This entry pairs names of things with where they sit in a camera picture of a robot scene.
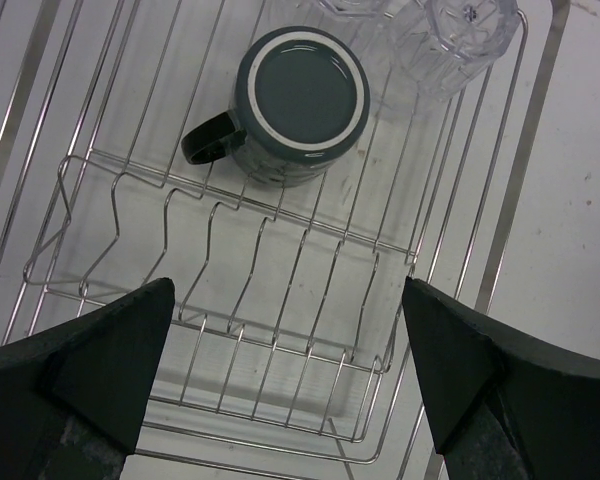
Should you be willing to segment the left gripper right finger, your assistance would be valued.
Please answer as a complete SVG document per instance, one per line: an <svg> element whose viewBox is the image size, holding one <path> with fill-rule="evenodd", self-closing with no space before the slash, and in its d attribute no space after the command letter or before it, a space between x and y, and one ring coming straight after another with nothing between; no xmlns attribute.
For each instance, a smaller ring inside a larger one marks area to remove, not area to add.
<svg viewBox="0 0 600 480"><path fill-rule="evenodd" d="M406 329L434 448L452 479L600 479L600 360L409 277Z"/></svg>

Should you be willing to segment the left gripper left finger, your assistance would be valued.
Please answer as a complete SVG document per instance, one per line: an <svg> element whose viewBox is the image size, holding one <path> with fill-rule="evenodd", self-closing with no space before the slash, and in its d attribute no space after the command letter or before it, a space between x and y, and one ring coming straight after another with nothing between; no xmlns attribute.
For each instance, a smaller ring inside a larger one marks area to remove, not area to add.
<svg viewBox="0 0 600 480"><path fill-rule="evenodd" d="M175 305L159 278L0 347L0 479L117 479L135 452Z"/></svg>

